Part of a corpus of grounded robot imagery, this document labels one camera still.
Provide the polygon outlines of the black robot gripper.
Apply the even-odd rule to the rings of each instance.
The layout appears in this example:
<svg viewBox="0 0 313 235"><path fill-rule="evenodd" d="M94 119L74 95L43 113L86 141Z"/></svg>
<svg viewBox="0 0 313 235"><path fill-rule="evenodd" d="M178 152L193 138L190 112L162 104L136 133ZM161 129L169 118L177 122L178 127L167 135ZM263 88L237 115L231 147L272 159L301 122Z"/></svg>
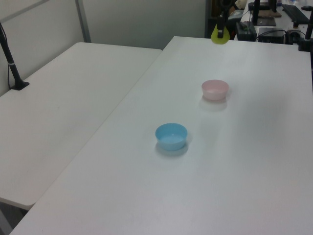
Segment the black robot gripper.
<svg viewBox="0 0 313 235"><path fill-rule="evenodd" d="M229 10L232 7L232 0L220 0L220 8L225 15L229 15ZM224 36L224 15L221 14L217 18L217 30L218 38L223 38Z"/></svg>

